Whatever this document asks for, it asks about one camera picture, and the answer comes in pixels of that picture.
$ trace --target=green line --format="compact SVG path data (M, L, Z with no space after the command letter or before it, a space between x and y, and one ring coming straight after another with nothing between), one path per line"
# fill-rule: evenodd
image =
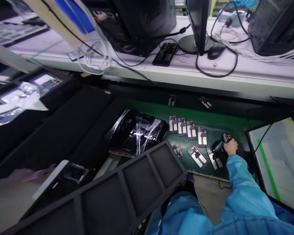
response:
M257 141L258 141L258 144L259 144L259 149L260 149L262 158L264 159L264 162L265 162L266 170L267 170L267 173L268 173L268 176L269 176L269 180L270 180L270 183L271 183L271 186L272 186L272 190L273 190L275 199L277 199L278 201L280 201L280 196L279 196L277 187L275 186L275 183L274 183L274 180L273 180L273 177L272 177L272 173L271 173L271 170L270 170L270 167L269 167L269 164L268 164L266 155L265 155L265 151L262 148L262 145L260 143L260 139L257 139Z

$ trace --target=cable bundle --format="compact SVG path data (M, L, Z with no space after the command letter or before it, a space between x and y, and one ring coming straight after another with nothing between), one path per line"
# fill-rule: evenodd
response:
M235 30L227 31L228 33L234 33ZM241 34L239 32L235 32L235 35L237 38L241 37ZM245 58L248 59L254 59L261 62L274 62L274 61L281 61L286 58L293 59L294 58L294 50L291 50L287 53L284 53L282 55L272 55L272 56L261 56L256 54L254 51L246 48L237 48L234 45L230 44L228 40L225 40L221 37L219 33L215 33L212 35L213 39L217 40L218 42L221 42L225 44L228 48L231 48L233 51L237 52L238 54L242 55Z
M75 16L77 17L77 19L80 21L79 17L77 16L76 12L72 9L72 7L70 6L70 4L68 3L67 0L64 0L66 2L66 4L69 6L69 8L72 10L72 12L75 14ZM83 23L80 21L83 29L85 30L85 32L87 33L88 37L90 38L90 41L93 42L93 45L91 47L94 47L95 50L98 50L101 54L103 54L103 60L101 62L101 64L99 66L96 65L92 65L91 64L91 58L92 55L94 54L93 50L88 49L87 52L83 52L82 50L82 46L83 44L81 43L80 47L79 47L79 51L78 51L78 64L80 66L80 68L87 73L91 73L89 71L86 71L81 63L80 63L80 52L82 52L84 54L84 62L85 65L89 68L92 69L96 69L101 71L101 73L91 73L91 74L95 74L95 75L102 75L104 74L104 72L111 67L112 65L112 54L111 54L111 50L109 47L109 42L107 40L107 38L104 36L101 28L99 27L99 25L97 24L97 22L94 20L94 17L92 16L91 12L88 10L88 8L80 1L80 0L74 0L76 2L76 4L80 7L80 9L86 14L86 16L89 18L92 26L95 28L95 30L97 31L99 37L100 37L100 41L94 41L90 38L90 35L88 34L86 28L84 27Z

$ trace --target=white cable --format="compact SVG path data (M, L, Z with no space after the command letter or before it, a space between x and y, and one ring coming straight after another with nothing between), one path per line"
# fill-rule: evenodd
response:
M241 41L242 40L242 34L233 28L226 28L222 30L222 35L227 33L227 34L232 34L234 35L234 38L231 39L223 39L220 35L221 30L219 30L217 33L213 34L212 37L217 40L218 42L221 42L225 44L227 47L231 48L233 51L237 52L239 55L242 55L245 58L248 59L254 59L258 60L261 62L279 62L282 60L285 60L287 58L292 59L294 58L294 50L291 50L287 53L281 54L281 55L273 55L273 56L261 56L256 54L254 51L246 48L237 48L236 46L238 44L230 44L228 41Z
M72 12L75 14L75 16L77 17L77 19L79 20L79 22L81 23L81 25L82 25L83 29L85 30L87 36L89 37L90 41L93 42L94 49L97 50L97 51L99 51L103 55L103 60L102 60L101 64L97 66L97 65L92 65L91 64L91 58L92 58L92 55L94 54L94 51L93 50L90 50L87 53L83 53L84 54L84 62L85 62L85 65L87 67L89 67L89 68L92 68L92 69L95 69L95 70L99 70L99 71L101 71L101 73L96 74L96 73L91 73L89 71L86 71L82 67L82 65L80 63L80 59L79 59L80 58L80 51L82 51L81 50L82 44L81 44L81 46L79 47L79 50L78 50L78 63L79 63L80 68L84 72L87 72L87 73L96 74L96 75L103 74L112 65L112 54L111 54L111 50L110 50L110 47L109 47L108 40L104 36L104 34L101 31L100 27L98 26L97 22L94 20L94 17L92 16L92 14L88 10L88 8L80 0L74 0L74 1L80 7L80 9L86 14L86 16L89 18L92 26L95 28L95 30L97 31L97 33L98 33L98 35L100 37L101 44L98 44L98 42L94 42L94 40L91 39L88 31L84 27L83 23L81 22L80 18L76 14L76 12L70 6L69 2L67 0L64 0L64 1L69 6L69 8L72 10Z

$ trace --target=black tray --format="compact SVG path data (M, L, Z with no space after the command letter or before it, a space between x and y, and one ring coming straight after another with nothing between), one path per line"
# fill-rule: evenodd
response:
M162 142L1 234L129 234L185 176Z

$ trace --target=green work surface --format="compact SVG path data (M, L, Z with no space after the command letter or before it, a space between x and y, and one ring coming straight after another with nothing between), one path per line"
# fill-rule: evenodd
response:
M248 127L248 122L244 118L227 116L222 114L201 112L191 109L183 108L169 108L167 105L160 105L148 102L133 101L133 100L124 100L127 107L130 109L137 110L141 113L145 113L156 118L162 119L169 122L169 116L184 117L186 121L194 120L196 127L205 126L207 132L207 145L210 147L215 141L220 140L223 133L229 133L232 137L240 143L247 143L245 136L245 130ZM259 125L260 121L249 121L250 125L256 126ZM188 154L187 150L190 149L192 145L195 147L198 146L198 140L187 140L187 137L179 137L178 134L169 134L167 132L164 140L169 140L173 148L178 146L181 147L183 151L183 156L180 158L184 167L187 171L193 172L195 174L204 174L219 179L228 180L229 174L226 167L214 170L209 156L207 155L206 149L200 149L200 153L205 157L209 162L207 168L202 171L199 166L195 163L192 157ZM122 157L120 162L125 162L130 158Z

